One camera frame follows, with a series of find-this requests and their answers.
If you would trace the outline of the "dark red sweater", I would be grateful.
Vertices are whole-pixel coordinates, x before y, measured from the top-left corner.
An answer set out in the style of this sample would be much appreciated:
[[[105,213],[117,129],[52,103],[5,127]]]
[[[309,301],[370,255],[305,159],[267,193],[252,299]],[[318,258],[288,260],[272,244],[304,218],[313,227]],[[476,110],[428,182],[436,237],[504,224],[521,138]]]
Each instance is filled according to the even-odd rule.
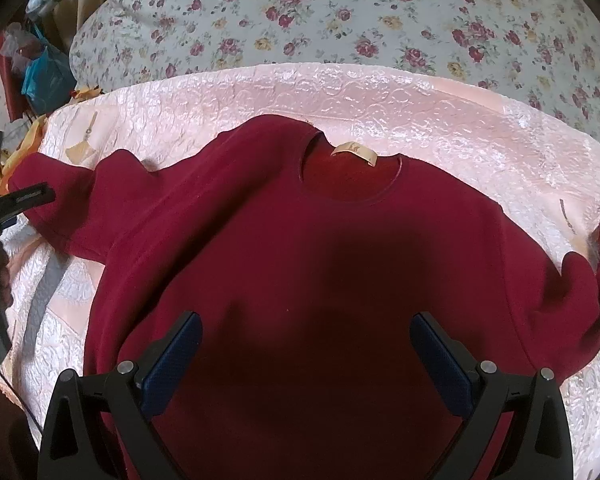
[[[200,315],[155,422],[189,479],[424,478],[457,421],[408,338],[420,311],[507,373],[564,380],[600,350],[600,261],[555,264],[445,171],[368,168],[306,122],[252,118],[157,171],[123,150],[92,169],[33,154],[8,186],[40,181],[56,197],[32,226],[104,266],[87,374]]]

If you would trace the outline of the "orange yellow patterned blanket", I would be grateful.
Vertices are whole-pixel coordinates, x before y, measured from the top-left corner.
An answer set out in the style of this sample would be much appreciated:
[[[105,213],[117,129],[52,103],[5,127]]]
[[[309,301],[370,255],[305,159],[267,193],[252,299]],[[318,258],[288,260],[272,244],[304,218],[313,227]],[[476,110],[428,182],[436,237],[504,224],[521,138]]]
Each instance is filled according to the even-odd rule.
[[[78,104],[100,96],[102,89],[99,86],[85,87],[71,92],[69,105]],[[41,146],[47,128],[48,117],[46,114],[36,118],[29,130],[19,143],[18,148],[9,154],[4,162],[0,162],[0,196],[8,193],[8,180],[16,170],[20,162],[28,155],[36,153]]]

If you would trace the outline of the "red cloth on furniture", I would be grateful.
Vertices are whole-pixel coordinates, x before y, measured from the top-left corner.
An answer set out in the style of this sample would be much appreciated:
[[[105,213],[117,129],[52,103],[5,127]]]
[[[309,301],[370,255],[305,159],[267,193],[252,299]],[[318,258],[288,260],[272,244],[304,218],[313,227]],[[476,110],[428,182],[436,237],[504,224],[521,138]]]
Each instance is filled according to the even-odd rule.
[[[4,32],[0,32],[0,77],[5,93],[8,117],[14,122],[30,110],[30,107],[26,97],[21,93],[22,78],[12,72],[12,59],[1,54],[4,42]]]

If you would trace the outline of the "blue plastic bag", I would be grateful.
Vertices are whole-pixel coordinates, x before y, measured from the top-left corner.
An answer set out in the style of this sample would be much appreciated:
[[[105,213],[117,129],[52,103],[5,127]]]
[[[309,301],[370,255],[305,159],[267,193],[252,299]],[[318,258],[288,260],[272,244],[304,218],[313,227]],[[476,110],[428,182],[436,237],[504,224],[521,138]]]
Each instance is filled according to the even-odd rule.
[[[43,44],[41,55],[24,72],[21,94],[35,115],[44,115],[67,104],[75,86],[68,56],[52,44]]]

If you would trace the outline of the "pink embossed satin bedspread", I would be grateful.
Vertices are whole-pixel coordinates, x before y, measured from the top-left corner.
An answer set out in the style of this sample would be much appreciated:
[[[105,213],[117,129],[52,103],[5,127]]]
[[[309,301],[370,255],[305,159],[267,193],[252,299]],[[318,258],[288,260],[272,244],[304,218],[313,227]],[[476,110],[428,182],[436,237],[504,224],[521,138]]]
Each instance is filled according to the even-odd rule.
[[[385,67],[297,63],[179,76],[68,105],[47,121],[40,150],[59,160],[86,142],[91,168],[124,148],[151,168],[199,152],[218,133],[277,114],[332,144],[430,162],[496,200],[555,262],[597,257],[600,143],[524,103],[439,77]],[[98,263],[59,255],[26,219],[2,237],[12,264],[12,351],[0,387],[40,430],[53,386],[82,365]]]

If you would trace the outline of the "floral quilted bed cover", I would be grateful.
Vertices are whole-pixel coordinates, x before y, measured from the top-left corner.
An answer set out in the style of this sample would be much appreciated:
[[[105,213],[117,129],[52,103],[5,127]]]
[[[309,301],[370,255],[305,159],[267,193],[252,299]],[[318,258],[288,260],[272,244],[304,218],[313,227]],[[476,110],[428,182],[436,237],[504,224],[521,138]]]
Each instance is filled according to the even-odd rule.
[[[381,65],[524,102],[600,142],[600,21],[583,0],[100,0],[81,86],[264,63]]]

